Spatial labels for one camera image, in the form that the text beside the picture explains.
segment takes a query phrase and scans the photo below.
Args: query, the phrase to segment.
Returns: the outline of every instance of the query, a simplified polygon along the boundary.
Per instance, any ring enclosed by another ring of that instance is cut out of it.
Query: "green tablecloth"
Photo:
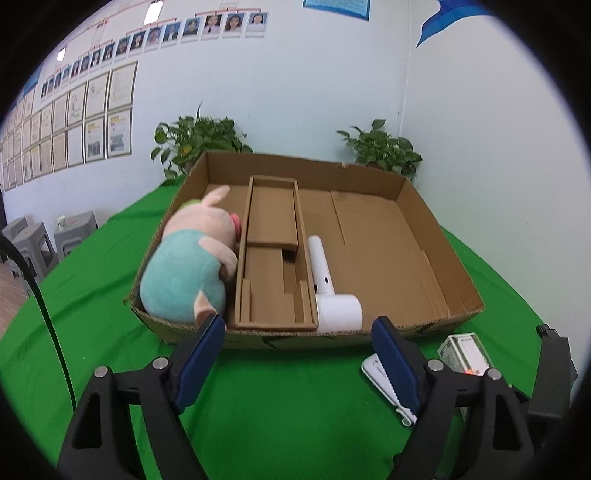
[[[79,397],[93,370],[144,367],[163,344],[122,299],[176,187],[160,187],[112,217],[68,256],[41,290]],[[458,331],[475,331],[506,379],[531,393],[540,323],[525,301],[453,235],[486,311]],[[436,356],[444,336],[419,341]],[[197,403],[181,419],[201,463],[216,479],[379,479],[410,430],[360,372],[370,347],[326,351],[222,351]],[[0,381],[21,421],[55,462],[72,416],[66,383],[34,300],[0,342]],[[160,478],[132,408],[148,479]],[[459,416],[442,467],[449,468]]]

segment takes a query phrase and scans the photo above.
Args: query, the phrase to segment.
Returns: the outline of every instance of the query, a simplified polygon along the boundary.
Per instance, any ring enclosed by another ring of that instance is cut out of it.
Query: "pig ear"
[[[220,203],[226,195],[230,192],[230,187],[228,185],[222,185],[217,189],[213,189],[209,192],[203,199],[201,200],[201,205],[217,205]]]

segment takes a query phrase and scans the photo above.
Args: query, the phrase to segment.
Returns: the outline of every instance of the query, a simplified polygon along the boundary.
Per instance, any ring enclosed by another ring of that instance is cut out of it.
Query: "white smartphone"
[[[396,396],[396,392],[390,384],[390,380],[379,361],[378,354],[374,353],[367,357],[361,364],[361,371],[369,381],[374,384],[380,393],[395,407],[396,411],[402,416],[402,425],[411,427],[417,422],[416,416],[408,408],[403,407]]]

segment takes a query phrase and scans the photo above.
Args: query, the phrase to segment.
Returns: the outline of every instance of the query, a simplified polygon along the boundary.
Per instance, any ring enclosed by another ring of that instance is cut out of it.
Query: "screw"
[[[503,375],[501,375],[501,372],[498,371],[496,368],[489,368],[486,373],[493,380],[500,380],[503,377]]]
[[[95,377],[96,378],[103,378],[107,373],[109,373],[109,369],[102,365],[101,367],[97,367],[95,369]]]
[[[154,360],[152,362],[152,367],[154,367],[156,370],[162,370],[163,368],[166,368],[168,366],[168,358],[166,357],[158,357],[156,360]]]
[[[427,362],[427,366],[434,372],[440,372],[443,370],[443,362],[441,360],[437,360],[436,358],[431,358]]]

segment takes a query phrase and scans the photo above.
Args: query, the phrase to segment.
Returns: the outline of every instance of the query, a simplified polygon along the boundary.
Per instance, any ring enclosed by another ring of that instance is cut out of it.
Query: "framed certificate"
[[[41,138],[41,111],[35,112],[31,117],[31,145],[39,142]]]
[[[68,103],[68,94],[65,93],[53,102],[53,129],[52,132],[58,132],[66,127],[66,106]]]
[[[84,145],[86,161],[105,158],[105,119],[87,121],[84,128]]]
[[[33,98],[35,96],[35,89],[31,90],[26,96],[25,96],[25,105],[22,109],[22,117],[23,118],[29,118],[31,116],[31,114],[33,113]]]
[[[105,112],[105,101],[107,97],[107,85],[109,81],[109,72],[88,80],[88,89],[86,91],[86,109],[85,118],[99,115]]]
[[[53,113],[53,102],[41,110],[41,139],[51,135],[51,114]]]
[[[107,110],[131,105],[134,98],[135,71],[138,63],[128,63],[111,71]]]
[[[22,125],[18,124],[14,129],[14,156],[22,152]]]
[[[22,179],[24,182],[28,182],[31,178],[31,152],[25,150],[22,153]]]
[[[21,100],[17,103],[17,110],[14,117],[14,125],[20,125],[22,123],[22,111],[25,105],[25,100],[21,98]]]
[[[31,149],[31,177],[36,179],[41,176],[41,157],[39,145]]]
[[[14,179],[16,181],[17,187],[20,187],[23,184],[22,159],[20,155],[14,159]]]
[[[67,163],[69,167],[84,163],[84,141],[82,133],[82,125],[70,128],[67,131]]]
[[[131,155],[131,109],[107,117],[107,156]]]
[[[31,145],[31,119],[27,118],[22,123],[22,149],[25,150]]]
[[[51,173],[51,138],[41,143],[39,154],[41,158],[41,175]]]
[[[51,140],[53,148],[53,171],[66,168],[66,132],[57,134]]]
[[[86,82],[70,90],[70,101],[67,109],[67,126],[80,122],[84,117],[84,94]]]

